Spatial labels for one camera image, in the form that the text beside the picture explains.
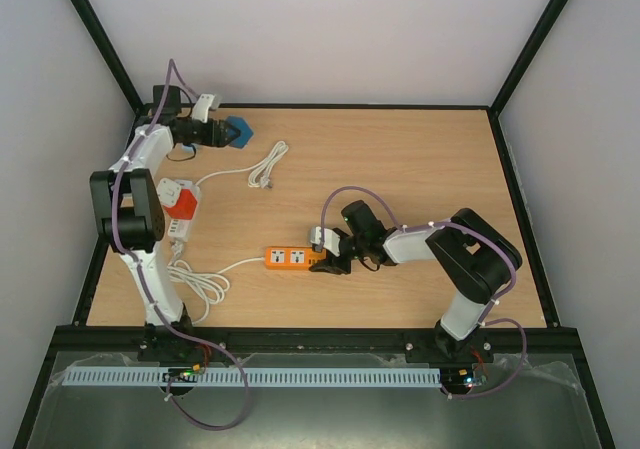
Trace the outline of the orange power strip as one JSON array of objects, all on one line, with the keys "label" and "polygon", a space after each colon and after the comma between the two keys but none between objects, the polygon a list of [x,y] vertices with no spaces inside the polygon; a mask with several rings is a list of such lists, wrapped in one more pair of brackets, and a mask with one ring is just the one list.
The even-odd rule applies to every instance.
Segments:
[{"label": "orange power strip", "polygon": [[308,271],[314,264],[324,260],[327,252],[314,251],[310,247],[267,247],[264,256],[269,270]]}]

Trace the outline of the dark blue cube socket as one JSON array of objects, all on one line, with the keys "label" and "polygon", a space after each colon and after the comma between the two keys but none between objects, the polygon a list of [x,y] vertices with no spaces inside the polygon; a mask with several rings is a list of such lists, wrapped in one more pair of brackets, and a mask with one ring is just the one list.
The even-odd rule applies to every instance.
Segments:
[{"label": "dark blue cube socket", "polygon": [[240,116],[228,116],[225,120],[228,124],[228,134],[231,136],[228,147],[243,149],[253,137],[254,132],[247,121]]}]

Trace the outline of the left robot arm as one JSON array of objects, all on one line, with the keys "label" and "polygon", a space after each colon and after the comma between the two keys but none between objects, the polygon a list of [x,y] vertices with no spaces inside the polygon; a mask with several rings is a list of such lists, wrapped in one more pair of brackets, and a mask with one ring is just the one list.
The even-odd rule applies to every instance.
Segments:
[{"label": "left robot arm", "polygon": [[184,116],[180,87],[157,85],[154,91],[152,109],[136,120],[123,155],[94,172],[89,185],[98,235],[127,266],[144,304],[141,353],[178,359],[202,342],[162,254],[165,215],[154,176],[177,144],[241,149],[253,131],[241,117],[211,118],[212,94],[201,95]]}]

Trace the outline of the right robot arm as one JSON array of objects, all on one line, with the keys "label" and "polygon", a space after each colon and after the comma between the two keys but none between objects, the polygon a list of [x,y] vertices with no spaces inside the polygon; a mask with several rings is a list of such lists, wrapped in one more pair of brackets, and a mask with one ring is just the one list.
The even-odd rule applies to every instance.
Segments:
[{"label": "right robot arm", "polygon": [[310,270],[348,275],[355,261],[372,272],[409,262],[438,262],[456,288],[434,328],[437,351],[450,361],[470,350],[476,329],[500,295],[515,285],[522,266],[516,247],[470,208],[444,221],[400,229],[385,227],[362,200],[346,206],[341,215],[347,232],[323,226],[310,230],[311,248],[326,252]]}]

